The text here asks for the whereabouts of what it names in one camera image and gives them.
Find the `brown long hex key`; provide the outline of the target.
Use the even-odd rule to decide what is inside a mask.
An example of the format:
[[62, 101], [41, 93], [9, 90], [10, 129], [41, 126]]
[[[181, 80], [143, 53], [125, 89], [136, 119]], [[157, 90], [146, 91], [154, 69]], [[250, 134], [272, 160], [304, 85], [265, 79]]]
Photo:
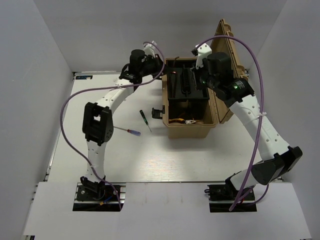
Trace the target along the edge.
[[169, 97], [173, 98], [173, 93], [174, 93], [174, 81], [176, 78], [176, 72], [170, 72], [169, 73]]

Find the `green black precision screwdriver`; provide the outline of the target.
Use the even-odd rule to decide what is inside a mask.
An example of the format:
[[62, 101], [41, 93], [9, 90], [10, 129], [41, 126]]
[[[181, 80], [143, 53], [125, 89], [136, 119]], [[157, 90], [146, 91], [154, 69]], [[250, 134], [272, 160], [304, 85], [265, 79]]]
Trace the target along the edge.
[[148, 122], [148, 120], [147, 120], [147, 118], [146, 118], [143, 110], [141, 109], [141, 110], [139, 111], [139, 113], [140, 113], [141, 117], [143, 118], [143, 121], [145, 122], [145, 124], [146, 124], [146, 126], [148, 127], [149, 131], [152, 132], [152, 130], [151, 130], [150, 126], [149, 126], [149, 122]]

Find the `tan plastic toolbox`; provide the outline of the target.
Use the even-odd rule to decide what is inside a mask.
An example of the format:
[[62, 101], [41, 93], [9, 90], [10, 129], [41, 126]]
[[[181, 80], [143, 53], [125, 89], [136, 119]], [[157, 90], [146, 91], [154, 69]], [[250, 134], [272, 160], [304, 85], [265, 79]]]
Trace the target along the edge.
[[[231, 68], [236, 78], [244, 78], [245, 68], [241, 65], [236, 51], [232, 29], [229, 24], [221, 19], [218, 23], [215, 39], [212, 40], [210, 48], [212, 53], [223, 52], [231, 58]], [[170, 72], [166, 65], [164, 76], [162, 77], [162, 108], [151, 110], [151, 116], [154, 119], [162, 120], [167, 127], [167, 135], [170, 139], [178, 138], [205, 138], [210, 130], [218, 124], [227, 122], [233, 115], [233, 112], [225, 103], [216, 97], [213, 90], [208, 90], [209, 100], [206, 101], [186, 101], [186, 102], [169, 102], [167, 74]], [[200, 120], [201, 124], [180, 124], [169, 123], [169, 119], [182, 118], [184, 120]]]

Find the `yellow black needle-nose pliers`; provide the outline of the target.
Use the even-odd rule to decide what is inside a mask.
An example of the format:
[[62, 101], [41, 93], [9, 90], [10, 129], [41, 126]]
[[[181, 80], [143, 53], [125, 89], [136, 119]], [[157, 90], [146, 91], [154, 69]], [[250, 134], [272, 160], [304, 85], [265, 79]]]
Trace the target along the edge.
[[183, 121], [183, 124], [186, 124], [186, 125], [201, 124], [201, 123], [202, 123], [201, 120], [194, 120], [194, 119], [188, 119]]

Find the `blue red handled screwdriver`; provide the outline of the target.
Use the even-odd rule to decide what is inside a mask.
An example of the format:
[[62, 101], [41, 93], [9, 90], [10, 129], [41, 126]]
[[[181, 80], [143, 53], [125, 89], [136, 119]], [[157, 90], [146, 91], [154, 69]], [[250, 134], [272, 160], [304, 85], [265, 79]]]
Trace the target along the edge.
[[114, 126], [115, 129], [118, 129], [118, 130], [121, 130], [121, 131], [125, 131], [129, 134], [132, 134], [134, 136], [137, 136], [139, 137], [141, 135], [141, 133], [139, 131], [136, 131], [136, 130], [132, 130], [132, 129], [127, 129], [127, 128], [122, 128], [122, 127], [117, 127], [117, 126]]

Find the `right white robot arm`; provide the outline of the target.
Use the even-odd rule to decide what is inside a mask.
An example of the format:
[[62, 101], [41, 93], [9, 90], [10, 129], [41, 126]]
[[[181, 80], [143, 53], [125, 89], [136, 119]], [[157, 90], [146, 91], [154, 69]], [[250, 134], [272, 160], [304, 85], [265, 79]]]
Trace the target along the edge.
[[216, 97], [237, 116], [251, 138], [261, 160], [226, 181], [226, 195], [236, 200], [244, 189], [267, 185], [289, 172], [302, 157], [300, 147], [285, 141], [267, 118], [251, 85], [242, 77], [234, 77], [231, 58], [224, 52], [205, 53], [195, 67], [196, 84], [215, 92]]

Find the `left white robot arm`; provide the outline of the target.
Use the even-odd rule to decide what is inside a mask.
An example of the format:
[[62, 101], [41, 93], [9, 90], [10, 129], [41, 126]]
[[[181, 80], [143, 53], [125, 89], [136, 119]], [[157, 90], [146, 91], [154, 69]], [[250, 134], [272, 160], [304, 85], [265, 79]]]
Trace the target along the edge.
[[113, 114], [120, 104], [138, 88], [142, 78], [157, 76], [163, 67], [163, 61], [151, 47], [135, 49], [115, 82], [115, 89], [84, 108], [82, 132], [85, 135], [88, 160], [85, 176], [80, 178], [90, 196], [99, 200], [105, 196], [106, 187], [104, 159], [107, 142], [114, 132]]

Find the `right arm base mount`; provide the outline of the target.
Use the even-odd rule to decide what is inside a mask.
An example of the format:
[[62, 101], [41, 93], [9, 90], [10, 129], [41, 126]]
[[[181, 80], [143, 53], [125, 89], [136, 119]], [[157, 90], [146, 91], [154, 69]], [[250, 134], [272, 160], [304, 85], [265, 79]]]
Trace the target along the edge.
[[237, 193], [232, 192], [225, 184], [210, 184], [204, 190], [204, 194], [208, 197], [210, 213], [250, 213], [256, 212], [257, 207], [254, 191], [250, 192], [238, 201], [232, 211], [229, 208], [236, 199]]

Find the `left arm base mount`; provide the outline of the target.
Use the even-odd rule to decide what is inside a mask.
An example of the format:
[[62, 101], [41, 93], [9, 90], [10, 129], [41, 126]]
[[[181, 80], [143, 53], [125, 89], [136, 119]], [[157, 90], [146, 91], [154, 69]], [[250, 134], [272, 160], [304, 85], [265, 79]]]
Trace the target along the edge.
[[120, 201], [116, 196], [116, 191], [110, 186], [105, 185], [102, 193], [94, 193], [86, 189], [81, 183], [77, 184], [73, 212], [120, 212], [125, 203], [126, 185], [124, 183], [116, 184], [115, 189]]

